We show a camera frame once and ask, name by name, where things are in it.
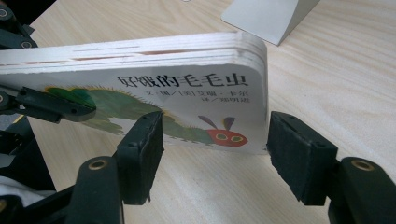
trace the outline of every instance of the white stand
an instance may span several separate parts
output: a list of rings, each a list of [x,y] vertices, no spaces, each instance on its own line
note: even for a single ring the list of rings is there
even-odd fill
[[[221,18],[279,45],[319,0],[235,0]]]

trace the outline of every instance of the light wood tabletop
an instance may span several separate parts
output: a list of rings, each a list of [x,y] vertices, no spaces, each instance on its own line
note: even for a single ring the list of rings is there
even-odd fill
[[[231,31],[231,0],[58,0],[32,25],[40,47]],[[396,181],[396,2],[321,0],[276,47],[269,43],[270,110],[292,114],[339,147],[337,158],[380,164]],[[120,136],[31,119],[58,190]],[[328,223],[305,207],[268,155],[166,146],[151,203],[124,206],[126,223]]]

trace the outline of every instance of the red caterpillar head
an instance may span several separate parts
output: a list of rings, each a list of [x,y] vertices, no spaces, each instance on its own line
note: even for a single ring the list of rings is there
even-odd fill
[[[215,128],[206,131],[212,138],[213,142],[219,146],[241,147],[248,142],[248,139],[244,135],[230,131],[235,118],[228,117],[223,120],[225,130],[219,130],[212,120],[205,116],[198,116],[198,118]]]

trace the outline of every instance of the table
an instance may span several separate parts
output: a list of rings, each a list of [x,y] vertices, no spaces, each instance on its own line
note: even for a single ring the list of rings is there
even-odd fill
[[[58,0],[34,23],[40,47],[231,31],[231,0]],[[270,110],[292,114],[339,146],[338,159],[379,163],[396,181],[396,2],[321,0],[280,47],[267,43]],[[120,137],[31,119],[58,190]],[[165,147],[151,203],[126,223],[328,223],[327,206],[296,202],[268,155]]]

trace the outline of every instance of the board book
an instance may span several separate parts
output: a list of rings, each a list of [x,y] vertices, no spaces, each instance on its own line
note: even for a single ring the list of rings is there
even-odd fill
[[[165,144],[264,153],[266,47],[244,32],[0,51],[0,85],[95,105],[94,129],[126,134],[163,111]]]

